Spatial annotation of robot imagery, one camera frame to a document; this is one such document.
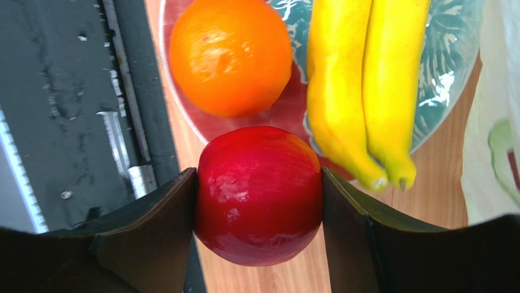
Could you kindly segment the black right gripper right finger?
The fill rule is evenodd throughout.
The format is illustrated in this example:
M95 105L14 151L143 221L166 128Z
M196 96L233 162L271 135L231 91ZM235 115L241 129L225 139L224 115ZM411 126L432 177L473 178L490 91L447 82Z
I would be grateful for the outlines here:
M448 230L366 195L328 168L323 230L333 292L518 292L519 216Z

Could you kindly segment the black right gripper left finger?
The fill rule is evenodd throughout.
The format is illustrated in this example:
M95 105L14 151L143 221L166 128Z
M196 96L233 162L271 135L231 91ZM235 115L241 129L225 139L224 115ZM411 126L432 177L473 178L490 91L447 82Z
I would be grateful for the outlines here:
M1 229L2 292L181 292L197 171L73 230Z

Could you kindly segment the red fake apple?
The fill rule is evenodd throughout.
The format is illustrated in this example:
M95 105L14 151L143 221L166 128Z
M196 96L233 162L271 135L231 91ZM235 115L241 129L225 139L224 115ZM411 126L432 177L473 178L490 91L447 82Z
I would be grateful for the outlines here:
M289 261L322 222L322 172L299 137L272 126L211 140L198 164L194 232L219 257L248 267Z

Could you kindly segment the translucent avocado print plastic bag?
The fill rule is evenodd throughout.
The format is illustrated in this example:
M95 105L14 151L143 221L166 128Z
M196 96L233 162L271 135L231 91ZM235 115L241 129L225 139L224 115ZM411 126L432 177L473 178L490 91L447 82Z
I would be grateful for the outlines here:
M485 1L480 60L463 144L469 225L519 213L519 1Z

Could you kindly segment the yellow fake banana bunch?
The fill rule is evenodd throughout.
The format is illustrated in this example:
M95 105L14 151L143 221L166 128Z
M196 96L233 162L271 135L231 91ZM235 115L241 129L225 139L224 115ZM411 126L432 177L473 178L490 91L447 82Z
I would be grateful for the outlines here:
M410 189L419 66L430 1L314 1L308 121L332 163L364 187Z

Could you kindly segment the orange fake orange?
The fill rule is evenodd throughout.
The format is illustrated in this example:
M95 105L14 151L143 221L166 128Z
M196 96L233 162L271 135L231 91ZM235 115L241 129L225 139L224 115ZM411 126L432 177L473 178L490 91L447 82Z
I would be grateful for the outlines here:
M265 111L292 74L286 25L265 1L194 1L173 27L169 56L185 96L223 118Z

